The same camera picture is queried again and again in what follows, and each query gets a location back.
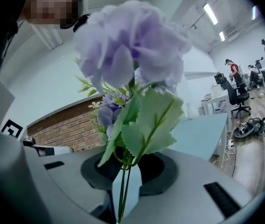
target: wooden floor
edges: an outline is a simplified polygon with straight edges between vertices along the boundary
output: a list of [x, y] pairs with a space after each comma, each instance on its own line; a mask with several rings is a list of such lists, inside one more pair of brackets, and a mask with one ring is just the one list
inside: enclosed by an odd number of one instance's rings
[[[236, 112], [232, 116], [232, 131], [249, 118], [265, 117], [265, 88], [254, 89], [250, 92], [247, 105], [251, 107], [251, 116], [246, 112], [241, 112], [235, 118]], [[228, 161], [223, 163], [222, 170], [227, 175], [232, 176], [236, 157], [236, 166], [233, 178], [245, 186], [254, 196], [265, 190], [265, 134], [249, 136], [245, 139], [237, 140], [232, 134], [228, 134], [237, 148], [236, 155], [230, 155]]]

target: black rectangular strip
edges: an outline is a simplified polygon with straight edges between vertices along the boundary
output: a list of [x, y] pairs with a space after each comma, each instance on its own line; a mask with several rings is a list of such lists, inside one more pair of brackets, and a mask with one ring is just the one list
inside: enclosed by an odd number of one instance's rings
[[204, 188], [226, 218], [240, 210], [240, 206], [217, 182], [205, 184]]
[[49, 169], [56, 168], [56, 167], [59, 167], [59, 166], [62, 166], [62, 165], [64, 165], [63, 162], [57, 161], [57, 162], [47, 163], [47, 164], [44, 165], [44, 167], [45, 167], [46, 170], [49, 170]]

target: fluorescent ceiling light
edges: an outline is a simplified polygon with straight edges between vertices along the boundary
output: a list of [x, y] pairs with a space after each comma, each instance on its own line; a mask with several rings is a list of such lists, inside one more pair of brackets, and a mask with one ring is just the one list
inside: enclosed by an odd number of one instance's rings
[[252, 20], [254, 20], [256, 18], [256, 6], [253, 6], [253, 10], [252, 10]]
[[223, 32], [220, 32], [219, 35], [220, 35], [222, 41], [225, 41], [224, 33]]
[[213, 11], [211, 10], [210, 6], [208, 3], [206, 3], [203, 6], [204, 10], [207, 12], [208, 16], [210, 17], [210, 19], [212, 20], [213, 24], [216, 25], [217, 24], [217, 19], [215, 14], [213, 13]]

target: flower bouquet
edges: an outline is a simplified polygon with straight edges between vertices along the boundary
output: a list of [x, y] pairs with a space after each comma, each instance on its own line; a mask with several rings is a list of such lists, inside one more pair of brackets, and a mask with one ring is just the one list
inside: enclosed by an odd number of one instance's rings
[[183, 27], [165, 23], [158, 8], [134, 0], [93, 13], [74, 39], [77, 63], [90, 79], [80, 79], [81, 91], [105, 93], [101, 104], [93, 104], [92, 120], [106, 145], [98, 166], [112, 155], [122, 164], [115, 208], [121, 223], [132, 169], [145, 154], [176, 142], [171, 131], [182, 114], [176, 86], [191, 44]]

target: light blue tabletop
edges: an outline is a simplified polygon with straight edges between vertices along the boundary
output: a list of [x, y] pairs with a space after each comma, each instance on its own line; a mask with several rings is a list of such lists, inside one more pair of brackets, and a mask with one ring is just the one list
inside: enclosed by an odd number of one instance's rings
[[172, 131], [177, 142], [169, 148], [209, 161], [223, 132], [227, 114], [183, 118]]

